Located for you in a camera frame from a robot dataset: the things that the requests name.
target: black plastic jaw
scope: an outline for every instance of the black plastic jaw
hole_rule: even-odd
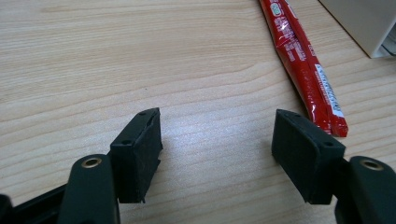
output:
[[[276,111],[272,152],[306,202],[338,199],[339,224],[396,223],[396,174],[367,157],[343,159],[345,147],[310,120]]]
[[[138,113],[111,143],[111,159],[120,203],[141,203],[160,161],[160,109]]]
[[[306,202],[332,200],[332,165],[346,147],[299,114],[276,111],[272,153]]]
[[[16,207],[8,196],[0,195],[0,223],[120,223],[117,198],[120,203],[144,201],[162,149],[160,109],[142,111],[110,145],[107,155],[91,155],[75,163],[70,185]],[[100,165],[81,168],[89,158],[100,159]]]

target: screw hole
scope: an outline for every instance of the screw hole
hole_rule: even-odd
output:
[[[384,169],[382,165],[376,163],[375,161],[362,160],[361,165],[370,170],[375,170],[375,171],[381,171]]]
[[[334,144],[332,143],[332,142],[324,142],[323,143],[325,146],[327,146],[327,147],[332,147],[332,146],[334,146]]]
[[[92,167],[99,165],[101,162],[102,162],[102,159],[100,159],[100,158],[89,158],[89,159],[85,160],[81,164],[81,166],[84,168],[92,168]]]
[[[121,143],[122,143],[123,145],[129,145],[129,144],[131,144],[132,142],[131,142],[130,140],[123,140]]]

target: red plastic wrapper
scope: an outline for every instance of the red plastic wrapper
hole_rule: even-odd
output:
[[[285,0],[260,0],[276,52],[303,98],[309,118],[328,134],[347,136],[347,122],[332,87]]]

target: wooden table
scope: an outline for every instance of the wooden table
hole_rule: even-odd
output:
[[[396,60],[369,59],[316,0],[290,0],[346,115],[346,157],[396,169]],[[304,113],[259,1],[0,3],[0,192],[23,203],[107,153],[160,107],[164,150],[122,223],[334,223],[270,146],[277,108]]]

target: white object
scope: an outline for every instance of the white object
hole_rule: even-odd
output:
[[[371,57],[396,54],[396,0],[319,0]]]

